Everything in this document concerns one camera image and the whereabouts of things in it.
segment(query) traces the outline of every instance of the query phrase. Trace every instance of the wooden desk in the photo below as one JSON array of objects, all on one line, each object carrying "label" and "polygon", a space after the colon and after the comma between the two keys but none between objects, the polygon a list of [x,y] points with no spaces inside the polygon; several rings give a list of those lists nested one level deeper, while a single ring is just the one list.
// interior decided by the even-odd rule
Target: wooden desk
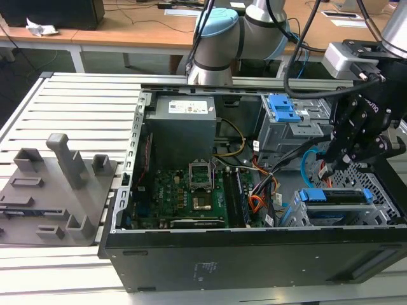
[{"label": "wooden desk", "polygon": [[[146,6],[119,5],[121,10],[118,10],[115,5],[116,0],[104,0],[104,2],[110,5],[105,5],[105,18],[95,31],[62,29],[60,34],[50,37],[33,36],[25,28],[6,27],[6,31],[21,48],[70,51],[76,72],[85,72],[83,51],[123,53],[125,66],[130,65],[128,62],[129,53],[188,54],[192,46],[196,18],[164,15],[164,10],[150,6],[156,2],[147,3]],[[118,2],[130,4],[125,0],[118,0]],[[295,17],[299,20],[302,29],[308,20],[312,5],[313,3],[307,4],[306,0],[286,0],[284,9],[288,18]],[[320,10],[334,9],[335,7],[330,3],[320,5]],[[378,28],[383,29],[389,19],[389,14],[384,13],[373,17],[373,19]],[[298,31],[294,20],[290,21],[290,26],[292,31]],[[344,39],[373,40],[373,37],[367,28],[337,27],[329,18],[317,13],[305,41],[310,46],[326,48],[329,42]],[[13,47],[4,33],[0,33],[1,46]],[[280,59],[284,61],[293,50],[294,44],[288,43],[284,55]],[[319,61],[321,55],[321,53],[313,53],[310,60]]]}]

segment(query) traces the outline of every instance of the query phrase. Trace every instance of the motherboard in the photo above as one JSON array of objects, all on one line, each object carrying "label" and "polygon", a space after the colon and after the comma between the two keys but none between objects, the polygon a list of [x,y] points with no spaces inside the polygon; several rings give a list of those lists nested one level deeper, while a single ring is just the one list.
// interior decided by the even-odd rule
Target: motherboard
[{"label": "motherboard", "polygon": [[251,221],[248,170],[217,169],[196,161],[189,168],[159,169],[152,181],[150,192],[143,189],[135,197],[135,229],[245,227]]}]

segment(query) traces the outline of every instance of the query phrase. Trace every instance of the red wire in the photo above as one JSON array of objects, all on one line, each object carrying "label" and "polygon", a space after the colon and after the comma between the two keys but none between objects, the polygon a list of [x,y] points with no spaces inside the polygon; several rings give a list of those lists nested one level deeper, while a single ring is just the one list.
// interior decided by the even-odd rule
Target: red wire
[{"label": "red wire", "polygon": [[147,172],[147,166],[148,166],[148,158],[147,158],[147,153],[148,153],[148,146],[149,146],[149,141],[150,141],[150,136],[148,136],[147,138],[147,142],[146,142],[146,150],[144,152],[145,155],[145,159],[146,159],[146,163],[144,165],[144,170],[139,178],[139,180],[137,181],[137,183],[135,184],[134,189],[137,188],[137,186],[140,184],[141,180],[143,179],[143,177],[145,176],[146,172]]}]

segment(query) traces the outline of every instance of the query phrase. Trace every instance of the workbench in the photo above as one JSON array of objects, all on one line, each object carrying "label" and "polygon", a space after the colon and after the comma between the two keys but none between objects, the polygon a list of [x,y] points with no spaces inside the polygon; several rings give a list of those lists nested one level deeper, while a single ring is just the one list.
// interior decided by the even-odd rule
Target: workbench
[{"label": "workbench", "polygon": [[[16,169],[13,158],[20,148],[33,147],[42,156],[52,156],[45,140],[53,132],[66,133],[69,147],[79,149],[83,158],[108,154],[119,163],[119,173],[141,83],[185,82],[182,76],[119,74],[55,73],[50,78],[39,78],[0,131],[0,189]],[[282,81],[277,79],[235,78],[234,83],[282,88]],[[333,90],[336,86],[351,86],[351,82],[295,79],[291,85],[304,90]],[[394,168],[403,171],[407,158],[399,156],[393,162]],[[109,197],[119,185],[116,176]],[[356,299],[358,304],[389,304],[390,297],[400,297],[400,304],[407,301],[407,259],[361,285],[128,294],[110,261],[97,257],[105,219],[106,209],[91,247],[0,245],[0,304],[333,304],[325,303],[331,300],[342,300],[335,304],[354,304]]]},{"label": "workbench", "polygon": [[[84,51],[122,53],[125,67],[131,65],[129,53],[187,55],[190,52],[195,17],[164,15],[164,10],[149,5],[156,3],[156,1],[142,4],[147,6],[134,6],[137,8],[136,10],[128,10],[133,6],[127,6],[129,2],[126,0],[119,1],[119,3],[126,4],[126,6],[119,5],[121,10],[117,9],[116,0],[104,0],[104,3],[114,5],[105,5],[104,19],[97,30],[59,29],[60,34],[37,37],[25,28],[7,27],[4,20],[1,24],[19,48],[70,52],[76,72],[86,71]],[[313,5],[313,1],[287,0],[284,9],[287,17],[297,18],[301,29],[303,29]],[[331,3],[322,3],[319,11],[322,10],[336,9]],[[391,8],[388,7],[381,15],[372,16],[379,30],[384,28],[391,12]],[[290,20],[289,23],[291,30],[298,33],[295,20]],[[329,18],[318,13],[305,41],[315,48],[327,48],[330,42],[343,41],[344,39],[372,41],[373,36],[368,28],[337,27]],[[0,32],[0,47],[15,47],[3,32]],[[284,54],[278,58],[282,61],[277,74],[278,78],[284,75],[284,68],[293,50],[294,44],[288,43]],[[323,53],[311,53],[308,61],[319,62],[322,56]]]}]

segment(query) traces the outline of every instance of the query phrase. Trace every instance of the paper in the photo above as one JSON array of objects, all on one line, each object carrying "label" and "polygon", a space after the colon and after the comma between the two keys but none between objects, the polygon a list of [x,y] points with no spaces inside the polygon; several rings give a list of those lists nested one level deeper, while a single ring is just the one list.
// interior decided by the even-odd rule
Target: paper
[{"label": "paper", "polygon": [[299,116],[309,116],[307,110],[295,110],[295,113],[298,114]]},{"label": "paper", "polygon": [[259,141],[253,141],[253,150],[254,151],[259,151],[260,150],[260,142]]},{"label": "paper", "polygon": [[232,8],[246,8],[246,5],[244,5],[244,3],[241,2],[231,2],[230,6]]},{"label": "paper", "polygon": [[27,25],[25,26],[26,29],[28,29],[28,31],[30,31],[30,33],[32,35],[35,36],[45,36],[45,35],[52,35],[52,34],[58,34],[58,31],[55,30],[53,25],[40,25],[40,24],[35,24],[34,22],[31,22],[28,18],[27,18]]},{"label": "paper", "polygon": [[193,10],[165,10],[164,15],[168,16],[184,16],[184,17],[197,17],[201,15],[201,11]]},{"label": "paper", "polygon": [[276,205],[282,205],[282,195],[280,193],[275,194],[275,199],[273,201]]},{"label": "paper", "polygon": [[368,27],[364,21],[349,21],[349,20],[331,20],[337,27]]},{"label": "paper", "polygon": [[268,225],[270,226],[270,227],[273,227],[274,226],[274,219],[272,219],[268,214],[266,214],[266,222],[268,223]]},{"label": "paper", "polygon": [[169,113],[208,114],[206,100],[172,100],[169,102]]}]

